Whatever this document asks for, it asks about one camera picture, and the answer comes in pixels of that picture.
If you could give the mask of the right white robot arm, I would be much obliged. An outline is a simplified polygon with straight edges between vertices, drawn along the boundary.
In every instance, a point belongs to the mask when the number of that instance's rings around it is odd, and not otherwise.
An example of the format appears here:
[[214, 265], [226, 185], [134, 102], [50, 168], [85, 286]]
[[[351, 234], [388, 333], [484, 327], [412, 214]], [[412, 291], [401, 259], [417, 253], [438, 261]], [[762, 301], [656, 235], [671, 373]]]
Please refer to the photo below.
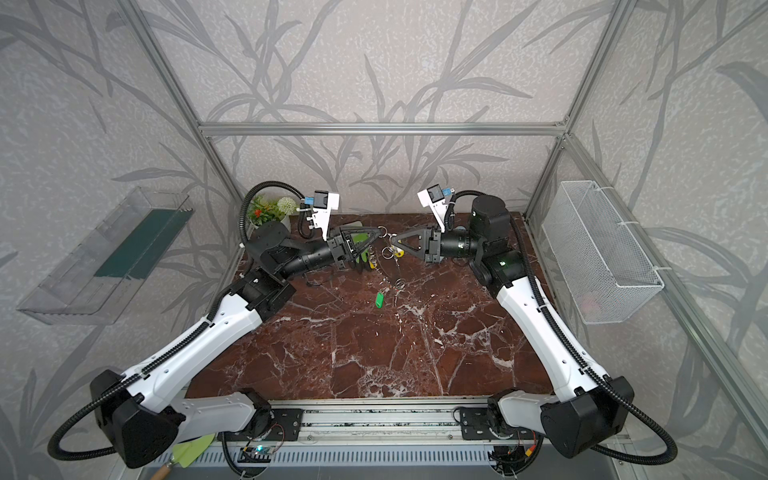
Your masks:
[[[517, 429], [541, 434], [564, 457], [572, 458], [619, 433], [626, 409], [600, 386], [606, 382], [626, 400], [634, 391], [622, 377], [613, 379], [586, 353], [541, 290], [525, 243], [504, 202], [472, 192], [466, 228], [451, 224], [457, 195], [434, 185], [422, 190], [420, 204], [437, 223], [396, 234], [396, 249], [426, 263], [465, 258], [477, 281], [507, 311], [541, 361], [552, 386], [550, 394], [511, 389], [488, 399], [492, 434], [508, 438]], [[593, 380], [595, 372], [599, 381]]]

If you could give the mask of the metal keyring bunch with tags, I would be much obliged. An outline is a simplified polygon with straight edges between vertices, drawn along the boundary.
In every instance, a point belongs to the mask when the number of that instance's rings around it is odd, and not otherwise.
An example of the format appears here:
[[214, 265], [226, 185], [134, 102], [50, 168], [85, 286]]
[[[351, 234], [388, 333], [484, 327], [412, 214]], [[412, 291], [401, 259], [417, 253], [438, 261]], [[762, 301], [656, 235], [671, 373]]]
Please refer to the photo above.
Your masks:
[[380, 273], [388, 284], [376, 295], [375, 306], [377, 309], [383, 308], [387, 291], [393, 290], [399, 293], [404, 290], [406, 285], [400, 266], [400, 259], [404, 256], [404, 251], [393, 245], [392, 234], [383, 227], [380, 230], [379, 237], [368, 248], [369, 267]]

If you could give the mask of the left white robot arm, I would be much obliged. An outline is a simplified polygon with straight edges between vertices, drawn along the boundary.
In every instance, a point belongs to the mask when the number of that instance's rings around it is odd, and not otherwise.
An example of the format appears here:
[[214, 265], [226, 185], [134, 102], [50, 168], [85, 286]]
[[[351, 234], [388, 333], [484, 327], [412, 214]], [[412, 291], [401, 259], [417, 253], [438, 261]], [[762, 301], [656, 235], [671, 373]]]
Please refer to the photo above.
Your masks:
[[142, 467], [172, 445], [207, 434], [265, 428], [270, 406], [253, 392], [192, 404], [177, 395], [284, 307], [296, 291], [292, 278], [353, 263], [380, 235], [377, 227], [341, 226], [325, 240], [299, 241], [280, 222], [255, 229], [244, 243], [251, 268], [218, 294], [205, 316], [139, 364], [122, 373], [107, 369], [92, 380], [97, 424], [125, 465]]

